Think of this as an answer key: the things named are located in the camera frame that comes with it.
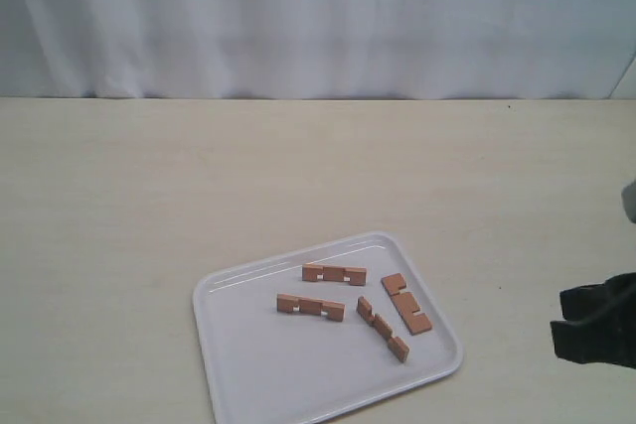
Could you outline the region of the notched wooden piece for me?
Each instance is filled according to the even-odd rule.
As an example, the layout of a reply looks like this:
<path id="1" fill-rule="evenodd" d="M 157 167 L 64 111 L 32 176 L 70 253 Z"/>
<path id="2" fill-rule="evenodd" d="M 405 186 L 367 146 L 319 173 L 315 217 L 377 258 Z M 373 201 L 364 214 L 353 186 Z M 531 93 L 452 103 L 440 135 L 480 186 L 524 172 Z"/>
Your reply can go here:
<path id="1" fill-rule="evenodd" d="M 380 314 L 374 312 L 371 303 L 364 296 L 358 298 L 356 311 L 383 338 L 395 358 L 401 363 L 406 362 L 409 346 L 394 334 L 392 327 Z"/>
<path id="2" fill-rule="evenodd" d="M 286 314 L 297 313 L 322 316 L 327 320 L 342 323 L 345 317 L 346 306 L 339 302 L 278 294 L 276 296 L 276 310 Z"/>
<path id="3" fill-rule="evenodd" d="M 365 286 L 367 269 L 363 267 L 343 267 L 306 263 L 302 265 L 302 280 L 307 282 L 338 282 L 351 286 Z"/>
<path id="4" fill-rule="evenodd" d="M 413 294 L 406 290 L 406 281 L 401 273 L 385 276 L 381 283 L 412 336 L 432 330 L 431 321 L 421 310 Z"/>

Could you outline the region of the white plastic tray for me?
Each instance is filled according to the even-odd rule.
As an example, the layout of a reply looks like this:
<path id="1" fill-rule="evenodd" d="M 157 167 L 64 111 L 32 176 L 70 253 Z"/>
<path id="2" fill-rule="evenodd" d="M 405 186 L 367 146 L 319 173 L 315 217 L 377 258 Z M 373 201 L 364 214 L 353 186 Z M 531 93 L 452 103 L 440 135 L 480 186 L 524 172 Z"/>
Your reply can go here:
<path id="1" fill-rule="evenodd" d="M 306 263 L 363 267 L 365 286 L 302 280 Z M 432 323 L 412 336 L 381 283 L 401 273 Z M 343 303 L 342 323 L 276 310 L 278 294 Z M 358 315 L 364 296 L 408 346 L 399 362 Z M 403 249 L 380 231 L 260 259 L 203 278 L 193 308 L 219 423 L 319 423 L 455 372 L 463 348 Z"/>

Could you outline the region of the white backdrop curtain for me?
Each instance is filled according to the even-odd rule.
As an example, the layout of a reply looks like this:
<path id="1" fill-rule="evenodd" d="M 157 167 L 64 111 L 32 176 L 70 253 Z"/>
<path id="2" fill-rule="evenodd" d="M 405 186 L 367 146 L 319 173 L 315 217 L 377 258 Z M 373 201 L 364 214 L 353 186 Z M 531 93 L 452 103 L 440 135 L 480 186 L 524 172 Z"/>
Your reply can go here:
<path id="1" fill-rule="evenodd" d="M 1 92 L 630 99 L 635 0 L 1 0 Z"/>

